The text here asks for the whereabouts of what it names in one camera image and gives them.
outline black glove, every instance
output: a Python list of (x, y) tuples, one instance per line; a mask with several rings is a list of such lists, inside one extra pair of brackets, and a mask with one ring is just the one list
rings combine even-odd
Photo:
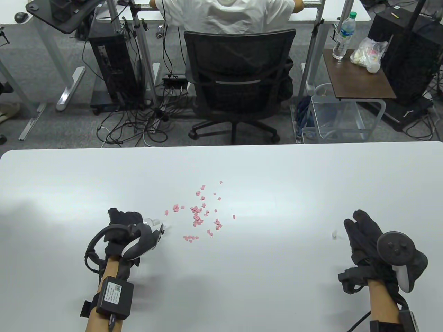
[(370, 265), (375, 270), (378, 279), (385, 282), (392, 299), (406, 309), (408, 304), (399, 294), (396, 273), (392, 270), (392, 265), (380, 258), (377, 251), (377, 240), (383, 232), (362, 210), (355, 211), (352, 217), (356, 223), (351, 219), (346, 219), (344, 222), (351, 245), (352, 261), (357, 266)]

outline computer mouse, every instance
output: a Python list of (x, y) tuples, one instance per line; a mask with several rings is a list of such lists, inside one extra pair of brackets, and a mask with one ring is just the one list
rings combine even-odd
[(20, 23), (23, 23), (24, 21), (26, 21), (28, 17), (29, 17), (29, 15), (27, 13), (22, 12), (22, 13), (17, 13), (14, 16), (14, 19), (16, 20), (16, 22), (18, 24), (20, 24)]

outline black mesh chair back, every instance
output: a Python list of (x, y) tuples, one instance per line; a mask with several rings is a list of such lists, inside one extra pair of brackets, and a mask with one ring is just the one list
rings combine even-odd
[(277, 93), (295, 30), (253, 35), (186, 31), (187, 79), (194, 111), (210, 120), (264, 119), (278, 111)]

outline white t-shirt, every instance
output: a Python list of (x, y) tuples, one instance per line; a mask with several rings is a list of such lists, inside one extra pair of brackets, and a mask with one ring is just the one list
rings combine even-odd
[(295, 5), (294, 0), (155, 0), (155, 4), (167, 24), (232, 35), (284, 29)]

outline plastic bag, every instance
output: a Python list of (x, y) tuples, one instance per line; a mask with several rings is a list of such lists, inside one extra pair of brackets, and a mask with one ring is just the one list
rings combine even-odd
[(388, 47), (388, 42), (375, 42), (366, 37), (351, 54), (351, 62), (366, 67), (370, 73), (376, 73), (380, 69), (381, 56)]

